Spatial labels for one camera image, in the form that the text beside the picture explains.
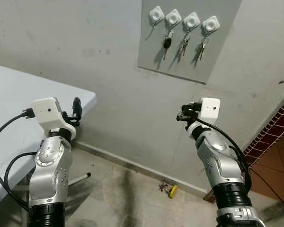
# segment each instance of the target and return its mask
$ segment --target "small toy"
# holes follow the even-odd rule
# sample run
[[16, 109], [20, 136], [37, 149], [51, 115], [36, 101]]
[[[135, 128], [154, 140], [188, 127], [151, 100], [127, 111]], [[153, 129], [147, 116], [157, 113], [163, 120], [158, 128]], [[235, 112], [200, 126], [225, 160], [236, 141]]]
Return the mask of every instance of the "small toy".
[[161, 192], [165, 192], [170, 199], [173, 199], [176, 196], [178, 186], [169, 185], [166, 182], [162, 181], [162, 183], [159, 185], [159, 190]]

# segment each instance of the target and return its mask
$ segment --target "baseboard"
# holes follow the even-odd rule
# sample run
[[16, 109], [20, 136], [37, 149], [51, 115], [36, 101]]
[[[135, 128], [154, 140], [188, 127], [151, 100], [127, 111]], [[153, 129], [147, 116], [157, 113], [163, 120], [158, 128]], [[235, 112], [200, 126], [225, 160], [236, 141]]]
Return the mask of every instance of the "baseboard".
[[159, 181], [165, 181], [165, 182], [167, 182], [171, 185], [177, 185], [183, 191], [186, 191], [186, 192], [191, 193], [193, 195], [196, 195], [198, 197], [203, 198], [207, 194], [207, 191], [202, 189], [202, 188], [196, 187], [192, 184], [186, 183], [186, 182], [181, 181], [179, 179], [176, 179], [172, 176], [166, 175], [166, 174], [161, 173], [159, 171], [156, 171], [154, 169], [140, 165], [140, 164], [133, 162], [129, 159], [126, 159], [126, 158], [120, 157], [118, 155], [115, 155], [113, 153], [107, 152], [105, 150], [96, 148], [96, 147], [91, 146], [87, 143], [84, 143], [84, 142], [81, 142], [81, 141], [74, 141], [72, 144], [73, 144], [74, 147], [77, 147], [81, 150], [89, 152], [93, 155], [97, 155], [99, 157], [102, 157], [102, 158], [109, 160], [111, 162], [117, 163], [121, 166], [125, 166], [129, 169], [135, 170], [135, 171], [137, 171], [141, 174], [150, 176], [150, 177], [155, 178]]

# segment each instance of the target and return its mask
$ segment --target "gray wall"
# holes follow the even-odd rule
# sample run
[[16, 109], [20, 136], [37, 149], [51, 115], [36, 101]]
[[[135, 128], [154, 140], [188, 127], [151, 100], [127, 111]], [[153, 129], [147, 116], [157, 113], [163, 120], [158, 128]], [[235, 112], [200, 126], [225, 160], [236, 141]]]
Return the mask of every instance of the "gray wall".
[[284, 99], [284, 0], [244, 0], [206, 86], [137, 68], [141, 1], [0, 1], [0, 65], [96, 92], [79, 140], [209, 189], [183, 103], [247, 145]]

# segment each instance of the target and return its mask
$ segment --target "dirty floor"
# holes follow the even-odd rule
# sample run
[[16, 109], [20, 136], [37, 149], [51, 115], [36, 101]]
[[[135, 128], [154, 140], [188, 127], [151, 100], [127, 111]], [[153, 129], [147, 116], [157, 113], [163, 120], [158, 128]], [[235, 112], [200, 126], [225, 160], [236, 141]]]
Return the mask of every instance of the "dirty floor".
[[[175, 198], [158, 190], [160, 182], [74, 148], [70, 179], [92, 177], [69, 187], [67, 227], [215, 227], [216, 206], [182, 190]], [[284, 207], [255, 192], [253, 205], [267, 227], [284, 227]], [[19, 227], [19, 210], [10, 198], [0, 203], [0, 227]]]

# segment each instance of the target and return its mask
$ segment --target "white table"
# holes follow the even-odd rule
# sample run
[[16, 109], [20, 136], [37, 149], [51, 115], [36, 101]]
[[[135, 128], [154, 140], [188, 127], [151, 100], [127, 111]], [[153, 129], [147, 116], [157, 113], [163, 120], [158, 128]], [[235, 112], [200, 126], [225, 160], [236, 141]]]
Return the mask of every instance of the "white table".
[[[79, 97], [82, 116], [97, 102], [93, 92], [0, 66], [0, 126], [20, 114], [21, 110], [31, 107], [32, 101], [46, 97], [56, 97], [61, 109], [68, 114], [72, 113], [74, 97]], [[1, 177], [16, 155], [37, 151], [43, 137], [43, 129], [35, 118], [20, 118], [9, 125], [0, 134]], [[22, 157], [13, 165], [9, 174], [11, 188], [27, 175], [34, 164], [33, 157]], [[6, 194], [0, 185], [0, 201]]]

